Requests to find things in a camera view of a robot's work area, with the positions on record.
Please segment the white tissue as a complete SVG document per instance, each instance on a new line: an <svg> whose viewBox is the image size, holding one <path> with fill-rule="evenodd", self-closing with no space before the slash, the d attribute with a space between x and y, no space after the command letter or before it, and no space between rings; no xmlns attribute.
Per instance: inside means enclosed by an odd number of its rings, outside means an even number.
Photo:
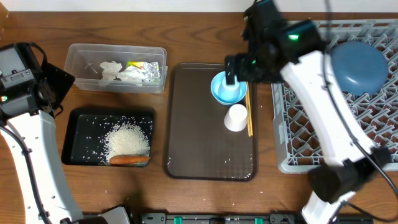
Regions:
<svg viewBox="0 0 398 224"><path fill-rule="evenodd" d="M122 72L116 74L116 78L123 82L142 82L143 73L135 66L129 66Z"/></svg>
<svg viewBox="0 0 398 224"><path fill-rule="evenodd" d="M121 63L117 63L115 61L112 62L102 62L99 65L102 71L102 80L109 84L111 81L120 81L121 79L118 77L119 72L123 68Z"/></svg>

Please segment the dark blue plate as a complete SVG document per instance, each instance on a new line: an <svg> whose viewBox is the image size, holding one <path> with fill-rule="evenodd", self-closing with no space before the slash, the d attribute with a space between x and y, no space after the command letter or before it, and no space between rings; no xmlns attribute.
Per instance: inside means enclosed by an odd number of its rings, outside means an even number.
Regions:
<svg viewBox="0 0 398 224"><path fill-rule="evenodd" d="M388 79L387 60L364 42L349 41L331 50L331 64L341 91L375 95Z"/></svg>

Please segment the silver foil snack wrapper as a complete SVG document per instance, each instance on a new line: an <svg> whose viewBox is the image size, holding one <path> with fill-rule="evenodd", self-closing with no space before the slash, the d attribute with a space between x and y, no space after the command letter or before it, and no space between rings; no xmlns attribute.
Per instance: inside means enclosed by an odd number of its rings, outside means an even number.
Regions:
<svg viewBox="0 0 398 224"><path fill-rule="evenodd" d="M158 62L135 62L128 61L126 69L136 71L143 82L159 82L161 78L160 68Z"/></svg>

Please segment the orange carrot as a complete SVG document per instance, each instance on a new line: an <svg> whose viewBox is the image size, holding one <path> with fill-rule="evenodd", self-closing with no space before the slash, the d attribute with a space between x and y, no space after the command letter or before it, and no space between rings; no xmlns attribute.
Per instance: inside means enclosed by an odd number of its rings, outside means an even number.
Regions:
<svg viewBox="0 0 398 224"><path fill-rule="evenodd" d="M132 155L119 155L114 156L109 160L112 166L129 166L150 160L148 156L132 156Z"/></svg>

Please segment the light blue cup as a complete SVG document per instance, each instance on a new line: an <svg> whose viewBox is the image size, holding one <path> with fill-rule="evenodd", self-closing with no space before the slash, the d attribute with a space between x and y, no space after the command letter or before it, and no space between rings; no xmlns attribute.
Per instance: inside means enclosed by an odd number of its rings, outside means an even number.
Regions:
<svg viewBox="0 0 398 224"><path fill-rule="evenodd" d="M223 101L235 101L239 98L240 84L235 81L234 84L227 84L226 77L224 77L218 88L218 96Z"/></svg>

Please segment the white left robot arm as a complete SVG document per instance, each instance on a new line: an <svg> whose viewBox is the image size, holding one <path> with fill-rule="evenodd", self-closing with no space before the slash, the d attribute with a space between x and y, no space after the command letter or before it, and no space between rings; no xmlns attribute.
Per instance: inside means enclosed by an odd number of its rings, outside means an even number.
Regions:
<svg viewBox="0 0 398 224"><path fill-rule="evenodd" d="M123 206L84 215L70 192L56 141L55 117L73 75L38 62L33 42L1 47L1 135L14 160L26 223L130 223Z"/></svg>

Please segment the light blue bowl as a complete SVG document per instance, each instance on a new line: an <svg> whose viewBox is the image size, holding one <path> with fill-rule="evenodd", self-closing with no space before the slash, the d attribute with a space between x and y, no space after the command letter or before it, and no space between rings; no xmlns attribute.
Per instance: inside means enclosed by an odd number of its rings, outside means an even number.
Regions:
<svg viewBox="0 0 398 224"><path fill-rule="evenodd" d="M240 84L240 94L239 94L239 98L235 101L223 101L219 96L218 96L218 88L220 86L220 83L222 81L222 79L225 77L225 72L220 72L218 73L211 81L211 93L213 95L213 97L216 99L216 101L218 101L219 103L221 103L222 105L233 105L238 103L239 101L241 101L245 95L246 95L246 91L247 91L247 84L246 82L239 82Z"/></svg>

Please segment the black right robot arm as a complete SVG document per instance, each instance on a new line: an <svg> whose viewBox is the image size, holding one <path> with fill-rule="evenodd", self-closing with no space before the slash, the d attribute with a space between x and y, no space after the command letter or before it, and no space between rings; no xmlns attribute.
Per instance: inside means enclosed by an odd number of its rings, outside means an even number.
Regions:
<svg viewBox="0 0 398 224"><path fill-rule="evenodd" d="M390 152L375 146L355 120L312 21L287 22L273 1L254 1L244 20L248 51L226 56L226 82L286 82L293 89L324 159L308 172L312 194L302 217L307 223L332 223L364 184L384 172Z"/></svg>

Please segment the pile of white rice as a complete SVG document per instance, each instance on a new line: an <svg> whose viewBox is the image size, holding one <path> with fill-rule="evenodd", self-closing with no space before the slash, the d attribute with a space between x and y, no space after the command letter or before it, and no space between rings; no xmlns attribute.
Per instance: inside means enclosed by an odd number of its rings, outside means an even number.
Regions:
<svg viewBox="0 0 398 224"><path fill-rule="evenodd" d="M114 156L149 156L149 138L141 127L130 122L115 124L102 138L103 164L109 165Z"/></svg>

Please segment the pale pink cup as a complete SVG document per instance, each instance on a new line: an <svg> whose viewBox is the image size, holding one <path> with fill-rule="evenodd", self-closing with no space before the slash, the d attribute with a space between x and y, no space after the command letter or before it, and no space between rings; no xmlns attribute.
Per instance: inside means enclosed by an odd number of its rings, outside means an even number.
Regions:
<svg viewBox="0 0 398 224"><path fill-rule="evenodd" d="M232 105L224 117L224 125L233 132L240 132L247 126L248 111L244 105Z"/></svg>

